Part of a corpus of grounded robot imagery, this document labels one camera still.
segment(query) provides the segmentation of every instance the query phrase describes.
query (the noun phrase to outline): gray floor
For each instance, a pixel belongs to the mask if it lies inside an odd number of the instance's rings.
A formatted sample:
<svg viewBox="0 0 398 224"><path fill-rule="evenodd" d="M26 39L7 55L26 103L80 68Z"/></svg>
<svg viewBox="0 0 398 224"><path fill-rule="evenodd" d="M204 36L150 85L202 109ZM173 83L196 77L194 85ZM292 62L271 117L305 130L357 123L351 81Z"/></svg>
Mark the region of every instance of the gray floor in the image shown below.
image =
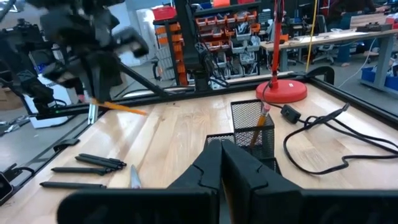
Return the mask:
<svg viewBox="0 0 398 224"><path fill-rule="evenodd" d="M335 83L339 86L348 77L352 76L363 64L363 57L353 58L353 63L351 66L346 68L341 68L334 66L335 69ZM310 69L318 66L329 65L328 63L319 62L315 65L311 65ZM134 68L135 71L139 72L141 75L145 76L152 82L162 86L171 86L171 81L160 82L153 79L152 76L152 65L145 64ZM302 71L305 70L304 65L290 66L290 70ZM268 70L263 68L261 73L269 73ZM359 84L358 79L360 78L361 72L359 72L355 77L348 80L341 88L354 94L362 99L367 100L370 103L380 106L385 110L389 110L394 113L398 113L397 99L389 96L386 93L381 93L377 90L373 90L364 85ZM135 82L132 78L126 77L124 85L118 86L112 89L111 95L122 97L124 93L131 90L144 88L139 83ZM21 108L14 111L0 111L0 119L11 120L20 115L26 114L26 111ZM76 118L72 119L70 122L63 126L56 128L44 128L44 129L34 129L29 123L17 131L8 133L0 138L0 170L4 170L6 167L10 166L12 163L17 163L19 166L29 165L32 168L39 166L40 164L30 164L28 163L33 158L37 157L44 149L50 147L56 140L60 137L69 134L73 136L79 133L86 126L86 114L81 114ZM50 156L53 153L52 150L46 152L44 157Z"/></svg>

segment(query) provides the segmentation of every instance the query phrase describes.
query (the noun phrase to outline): chair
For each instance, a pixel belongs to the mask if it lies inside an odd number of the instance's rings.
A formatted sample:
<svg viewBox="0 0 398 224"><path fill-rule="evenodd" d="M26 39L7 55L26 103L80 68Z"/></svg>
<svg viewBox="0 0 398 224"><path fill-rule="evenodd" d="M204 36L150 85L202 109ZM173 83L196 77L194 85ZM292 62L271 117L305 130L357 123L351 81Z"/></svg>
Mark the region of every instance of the chair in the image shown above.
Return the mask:
<svg viewBox="0 0 398 224"><path fill-rule="evenodd" d="M326 33L328 32L328 29L326 28L326 20L325 16L323 15L317 15L317 28L319 33ZM335 57L337 55L333 53L333 48L335 47L334 44L327 44L327 45L322 45L317 48L317 50L321 53L320 56L315 57L312 61L311 64L314 64L315 62L323 59L327 59L330 61L330 65L333 65L335 63Z"/></svg>

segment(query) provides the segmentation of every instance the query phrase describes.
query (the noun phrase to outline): red storage bin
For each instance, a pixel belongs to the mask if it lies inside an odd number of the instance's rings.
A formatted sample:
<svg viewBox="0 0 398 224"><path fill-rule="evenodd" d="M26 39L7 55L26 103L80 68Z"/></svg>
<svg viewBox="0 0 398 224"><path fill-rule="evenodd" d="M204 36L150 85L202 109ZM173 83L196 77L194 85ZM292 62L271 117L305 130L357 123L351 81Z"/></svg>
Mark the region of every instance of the red storage bin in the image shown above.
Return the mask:
<svg viewBox="0 0 398 224"><path fill-rule="evenodd" d="M256 0L238 0L238 4L246 4L246 3L253 3Z"/></svg>
<svg viewBox="0 0 398 224"><path fill-rule="evenodd" d="M164 6L157 9L153 9L155 21L164 20L164 19L172 19L177 15L175 8L171 6Z"/></svg>

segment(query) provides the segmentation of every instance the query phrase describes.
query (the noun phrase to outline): desk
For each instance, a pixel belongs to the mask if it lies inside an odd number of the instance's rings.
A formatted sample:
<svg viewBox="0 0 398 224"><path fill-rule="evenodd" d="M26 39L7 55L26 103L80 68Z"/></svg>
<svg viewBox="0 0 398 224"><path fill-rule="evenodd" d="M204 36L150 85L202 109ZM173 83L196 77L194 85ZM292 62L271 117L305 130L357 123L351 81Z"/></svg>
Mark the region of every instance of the desk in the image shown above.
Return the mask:
<svg viewBox="0 0 398 224"><path fill-rule="evenodd" d="M339 34L350 34L355 32L354 30L344 30ZM312 45L322 45L322 44L342 44L343 42L352 42L357 40L366 40L377 38L379 41L379 60L377 62L377 72L376 77L373 83L361 81L363 84L376 88L382 91L388 91L390 93L398 95L398 91L390 90L384 86L386 82L386 75L389 68L389 60L391 57L392 48L394 45L394 35L398 33L398 29L387 30L384 32L369 32L363 33L361 35L347 35L344 37L333 37L336 33L327 32L320 34L319 36L313 37ZM286 71L287 68L287 49L296 49L296 48L304 48L308 47L309 40L300 41L300 40L290 40L285 42L284 44L280 44L279 48L281 51L280 55L280 70ZM261 42L261 47L268 50L274 50L273 43Z"/></svg>
<svg viewBox="0 0 398 224"><path fill-rule="evenodd" d="M307 87L308 97L292 104L305 117L327 114L344 105L312 85L307 84ZM109 111L80 136L79 144L65 149L0 207L0 224L54 224L58 204L72 191L44 189L39 185L43 181L97 183L116 188L129 186L129 169L102 177L52 173L52 167L83 166L74 159L79 153L115 157L134 164L143 187L165 188L197 158L206 135L233 131L231 102L254 97L254 91L245 91L139 107L148 112L146 117ZM284 155L282 140L300 125L286 122L277 108L271 109L271 116L275 122L275 156L284 177L289 180L304 188L398 189L397 161L351 161L345 170L316 177L298 171ZM339 119L364 134L398 142L397 130L356 108L351 107ZM310 170L337 165L342 155L385 154L326 126L294 136L288 147L297 162Z"/></svg>

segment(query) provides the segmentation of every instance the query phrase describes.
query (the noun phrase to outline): shelving unit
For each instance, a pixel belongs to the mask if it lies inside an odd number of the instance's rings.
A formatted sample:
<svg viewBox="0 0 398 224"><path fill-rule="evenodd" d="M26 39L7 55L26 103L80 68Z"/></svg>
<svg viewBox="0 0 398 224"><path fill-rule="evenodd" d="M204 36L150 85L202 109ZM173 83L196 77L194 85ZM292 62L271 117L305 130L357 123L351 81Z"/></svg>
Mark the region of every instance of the shelving unit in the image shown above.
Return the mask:
<svg viewBox="0 0 398 224"><path fill-rule="evenodd" d="M261 56L260 45L259 42L258 45L251 44L252 38L259 40L257 37L261 27L257 16L259 10L260 2L252 2L204 9L194 13L200 39L213 53L217 72L222 73L227 79L260 74L258 63ZM248 32L243 34L238 32L238 25L242 23L249 25ZM162 66L162 78L175 77L177 85L192 84L193 78L186 74L183 63L183 40L177 29L177 16L155 21L154 25L160 26L156 28L159 51L167 51L170 54L165 63L159 63ZM246 60L246 55L250 55L251 59Z"/></svg>

